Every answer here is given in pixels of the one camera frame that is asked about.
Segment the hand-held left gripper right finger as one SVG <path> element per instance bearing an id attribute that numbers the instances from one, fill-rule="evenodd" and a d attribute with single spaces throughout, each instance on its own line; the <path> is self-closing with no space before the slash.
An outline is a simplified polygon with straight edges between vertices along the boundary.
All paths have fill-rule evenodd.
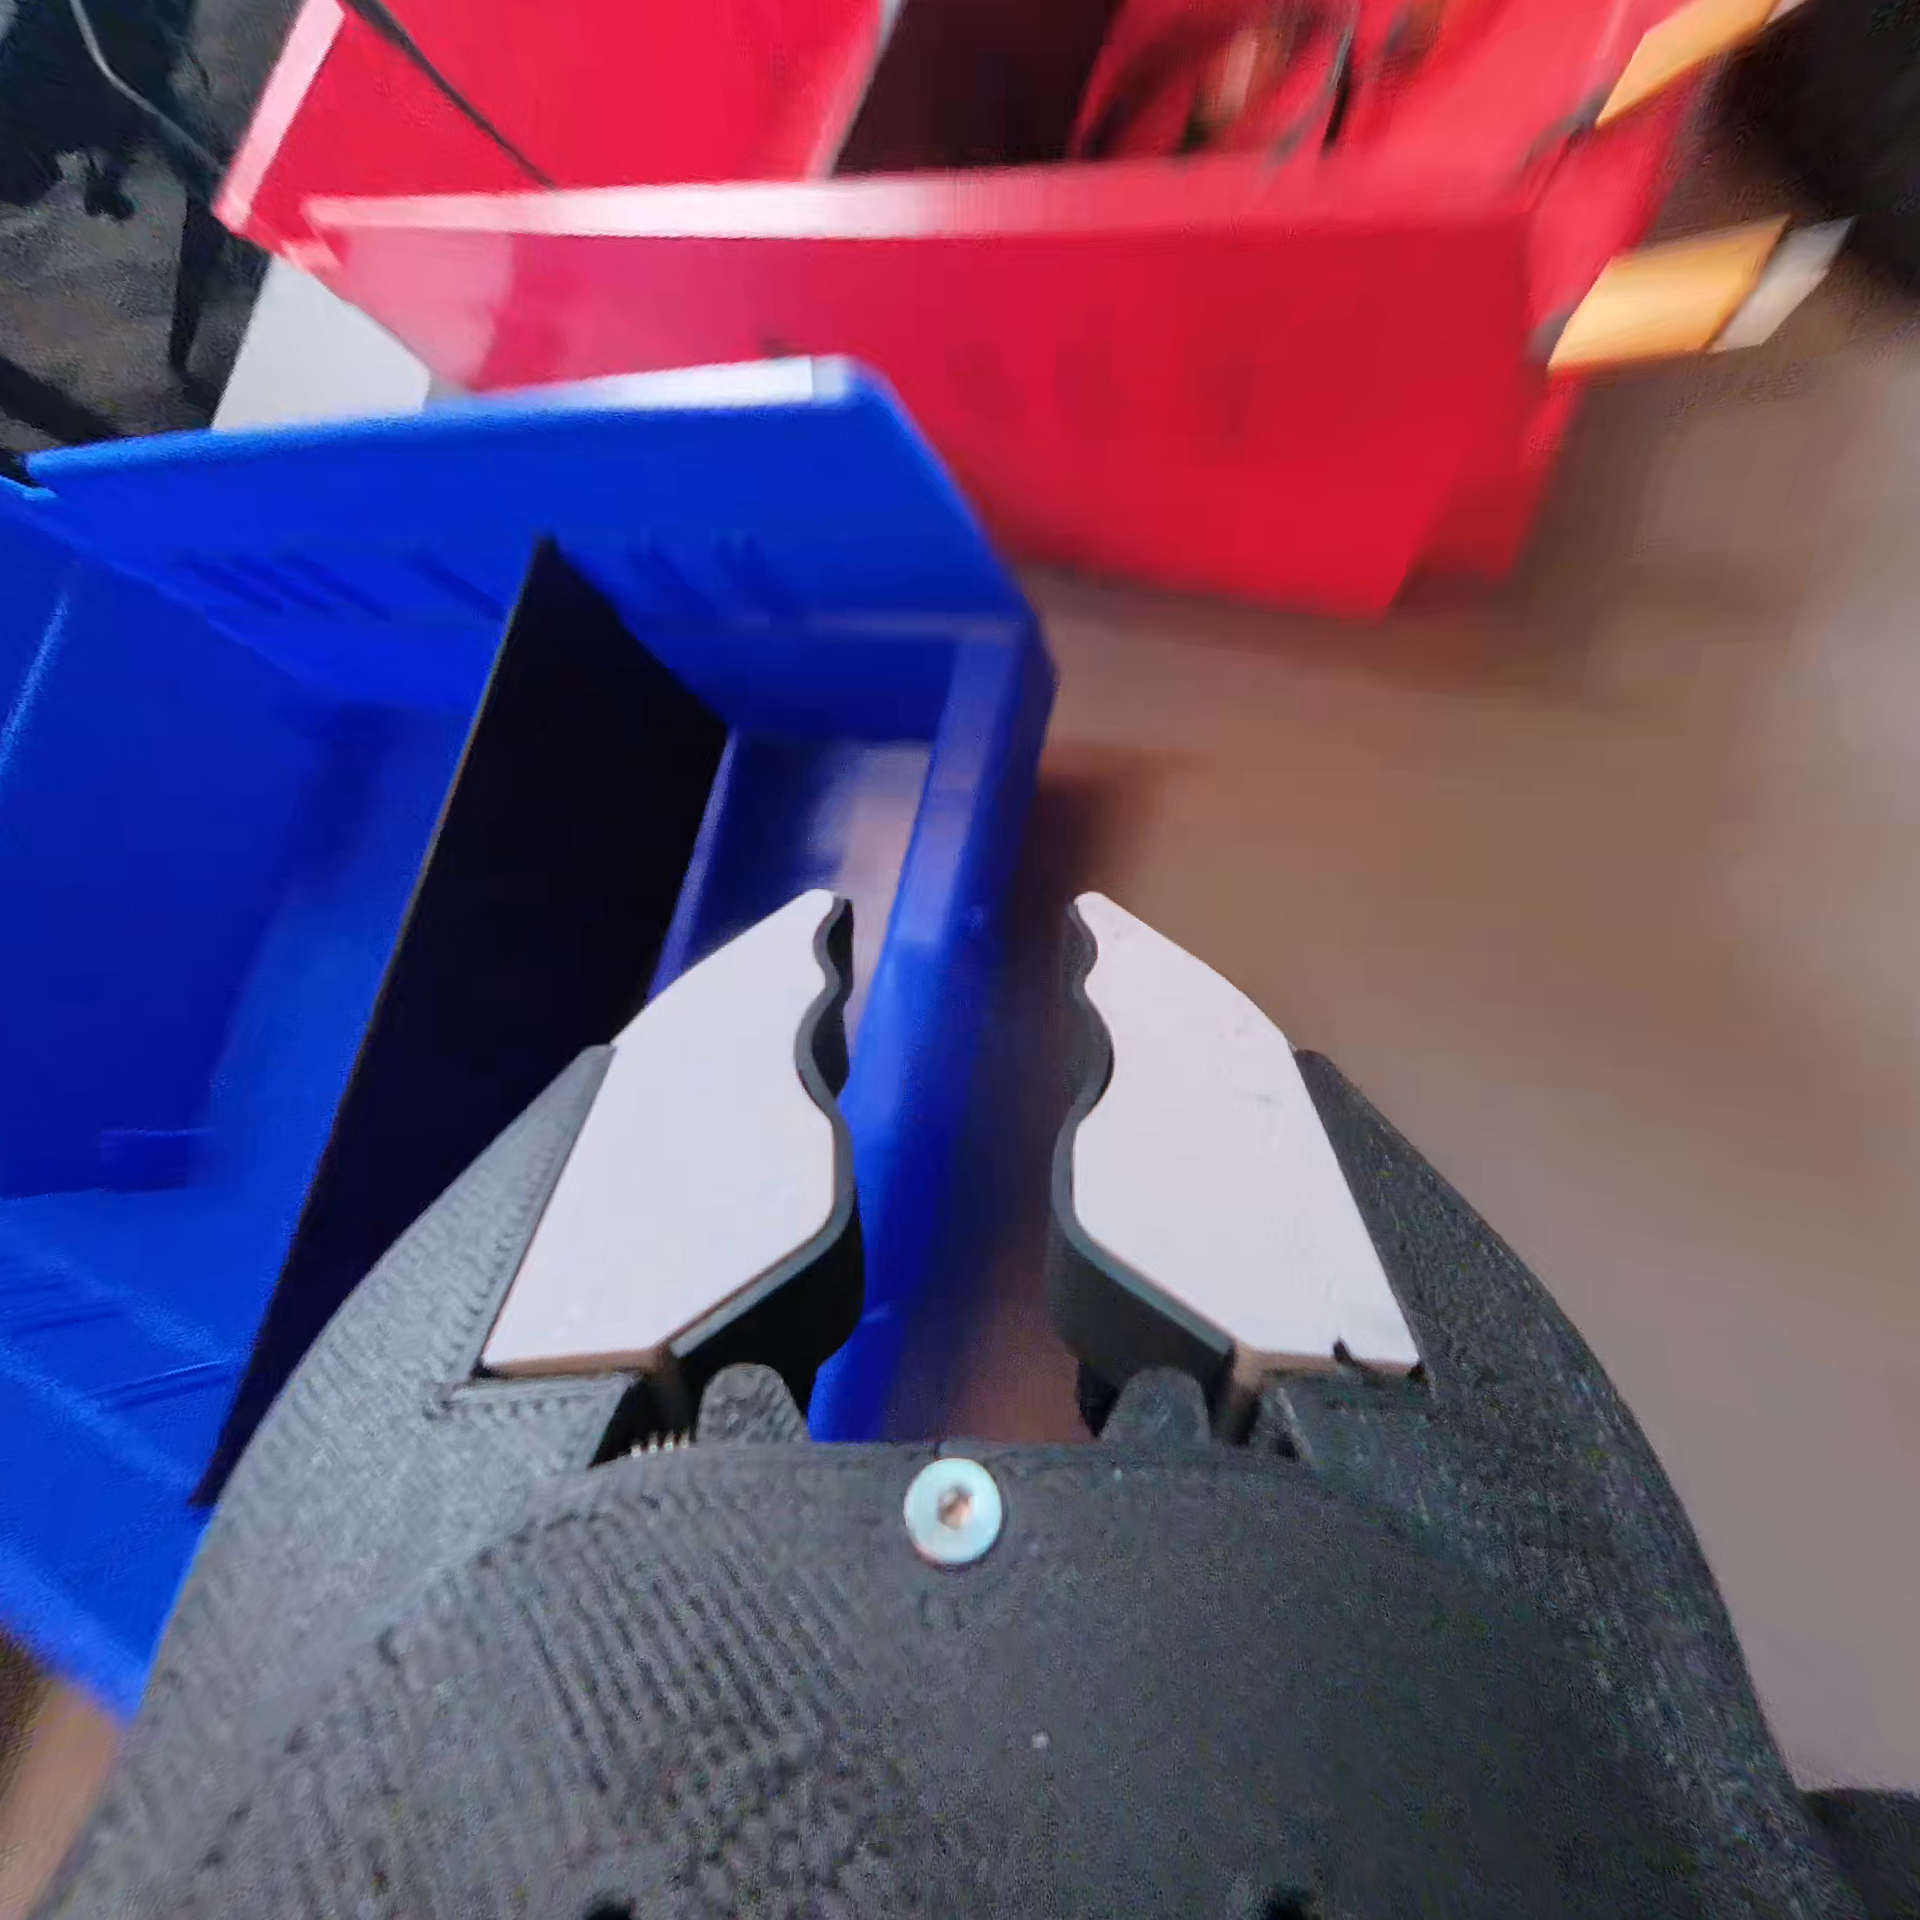
<path id="1" fill-rule="evenodd" d="M 1049 1165 L 1046 1310 L 1103 1423 L 1143 1374 L 1238 1433 L 1270 1375 L 1423 1363 L 1283 1025 L 1112 897 L 1064 915 L 1071 1094 Z"/>

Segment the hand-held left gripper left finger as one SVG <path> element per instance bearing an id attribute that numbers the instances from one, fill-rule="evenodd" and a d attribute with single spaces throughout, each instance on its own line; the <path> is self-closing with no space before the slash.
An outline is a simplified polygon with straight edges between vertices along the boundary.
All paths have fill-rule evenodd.
<path id="1" fill-rule="evenodd" d="M 487 1375 L 624 1374 L 679 1417 L 749 1362 L 808 1406 L 865 1296 L 838 1098 L 852 933 L 848 897 L 798 893 L 615 1035 Z"/>

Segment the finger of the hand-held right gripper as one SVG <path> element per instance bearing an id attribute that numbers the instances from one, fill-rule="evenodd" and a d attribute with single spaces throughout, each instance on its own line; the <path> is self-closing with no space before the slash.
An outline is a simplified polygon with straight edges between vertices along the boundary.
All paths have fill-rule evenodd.
<path id="1" fill-rule="evenodd" d="M 1615 256 L 1543 336 L 1551 376 L 1765 344 L 1832 271 L 1855 219 L 1766 217 Z"/>
<path id="2" fill-rule="evenodd" d="M 1800 1 L 1685 1 L 1652 22 L 1617 80 L 1604 88 L 1592 125 L 1606 128 L 1662 90 L 1743 47 Z"/>

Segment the blue plastic bin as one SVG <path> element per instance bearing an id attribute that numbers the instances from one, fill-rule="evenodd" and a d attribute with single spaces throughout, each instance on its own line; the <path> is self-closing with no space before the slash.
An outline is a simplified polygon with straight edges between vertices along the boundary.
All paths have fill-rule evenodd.
<path id="1" fill-rule="evenodd" d="M 656 997 L 852 903 L 892 1421 L 1057 686 L 896 394 L 784 359 L 123 439 L 5 477 L 5 1629 L 131 1720 L 195 1505 L 542 539 L 728 729 Z"/>

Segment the red plastic bin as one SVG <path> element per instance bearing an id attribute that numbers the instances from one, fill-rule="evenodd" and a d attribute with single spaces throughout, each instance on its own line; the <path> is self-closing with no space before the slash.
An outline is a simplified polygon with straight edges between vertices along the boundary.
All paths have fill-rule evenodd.
<path id="1" fill-rule="evenodd" d="M 215 209 L 494 390 L 844 353 L 1025 560 L 1375 613 L 1519 555 L 1581 400 L 1544 330 L 1664 201 L 1678 3 L 1307 3 L 1225 150 L 1119 3 L 1056 161 L 831 176 L 885 3 L 296 3 Z"/>

